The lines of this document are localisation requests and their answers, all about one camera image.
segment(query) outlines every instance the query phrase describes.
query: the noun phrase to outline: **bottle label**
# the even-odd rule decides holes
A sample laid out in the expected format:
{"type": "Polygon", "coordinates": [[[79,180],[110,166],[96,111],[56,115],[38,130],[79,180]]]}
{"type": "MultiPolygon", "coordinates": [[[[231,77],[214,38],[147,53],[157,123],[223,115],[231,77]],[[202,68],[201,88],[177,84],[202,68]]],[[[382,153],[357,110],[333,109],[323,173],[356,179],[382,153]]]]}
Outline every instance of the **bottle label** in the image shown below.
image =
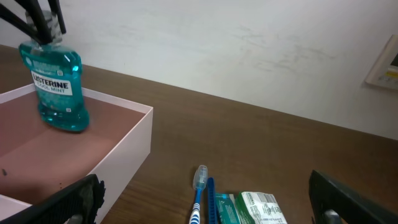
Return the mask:
{"type": "Polygon", "coordinates": [[[72,87],[70,81],[59,80],[56,78],[49,78],[32,72],[33,81],[35,86],[50,93],[72,96],[72,87]]]}

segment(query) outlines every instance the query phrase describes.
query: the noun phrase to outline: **toothbrush head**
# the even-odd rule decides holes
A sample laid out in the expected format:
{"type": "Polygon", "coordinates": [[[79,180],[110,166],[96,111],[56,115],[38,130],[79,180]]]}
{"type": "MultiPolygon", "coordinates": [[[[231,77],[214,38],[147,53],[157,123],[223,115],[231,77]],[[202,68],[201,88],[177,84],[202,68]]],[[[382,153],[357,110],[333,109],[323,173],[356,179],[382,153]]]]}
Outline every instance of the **toothbrush head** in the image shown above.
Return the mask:
{"type": "Polygon", "coordinates": [[[193,177],[193,188],[195,190],[204,190],[207,183],[207,167],[200,165],[193,177]]]}

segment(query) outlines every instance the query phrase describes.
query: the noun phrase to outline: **toothbrush handle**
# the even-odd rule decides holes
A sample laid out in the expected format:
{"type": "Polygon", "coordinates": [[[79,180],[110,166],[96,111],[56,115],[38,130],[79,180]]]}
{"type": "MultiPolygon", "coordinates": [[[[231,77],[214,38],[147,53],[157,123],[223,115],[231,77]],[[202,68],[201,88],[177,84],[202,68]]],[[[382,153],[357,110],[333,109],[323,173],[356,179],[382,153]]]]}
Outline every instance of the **toothbrush handle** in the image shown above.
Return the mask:
{"type": "Polygon", "coordinates": [[[197,189],[197,196],[195,197],[195,203],[193,204],[192,214],[188,224],[200,224],[200,196],[201,189],[197,189]]]}
{"type": "Polygon", "coordinates": [[[193,210],[189,224],[200,224],[200,205],[198,203],[193,204],[193,210]]]}

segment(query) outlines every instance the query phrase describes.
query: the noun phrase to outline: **listerine bottle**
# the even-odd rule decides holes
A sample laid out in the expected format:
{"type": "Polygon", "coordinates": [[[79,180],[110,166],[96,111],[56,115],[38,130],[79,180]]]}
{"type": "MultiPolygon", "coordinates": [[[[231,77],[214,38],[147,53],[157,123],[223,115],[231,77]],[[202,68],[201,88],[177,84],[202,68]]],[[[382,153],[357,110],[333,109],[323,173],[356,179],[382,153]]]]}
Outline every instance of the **listerine bottle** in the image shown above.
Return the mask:
{"type": "Polygon", "coordinates": [[[0,16],[32,37],[21,43],[19,52],[32,74],[42,119],[67,131],[84,130],[89,116],[81,92],[81,60],[74,50],[60,45],[66,29],[58,0],[49,0],[51,11],[42,11],[37,0],[16,1],[27,11],[27,24],[7,9],[0,16]]]}

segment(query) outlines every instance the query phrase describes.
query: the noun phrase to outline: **green packaging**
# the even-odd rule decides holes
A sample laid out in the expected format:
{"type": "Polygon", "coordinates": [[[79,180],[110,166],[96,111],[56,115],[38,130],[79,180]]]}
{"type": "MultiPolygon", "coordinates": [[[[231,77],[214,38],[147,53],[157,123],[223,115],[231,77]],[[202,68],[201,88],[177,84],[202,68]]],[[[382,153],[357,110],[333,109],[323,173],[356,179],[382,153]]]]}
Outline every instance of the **green packaging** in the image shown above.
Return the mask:
{"type": "Polygon", "coordinates": [[[242,224],[287,224],[272,194],[241,192],[235,205],[242,224]]]}
{"type": "Polygon", "coordinates": [[[216,193],[217,212],[222,224],[240,224],[233,194],[216,193]]]}

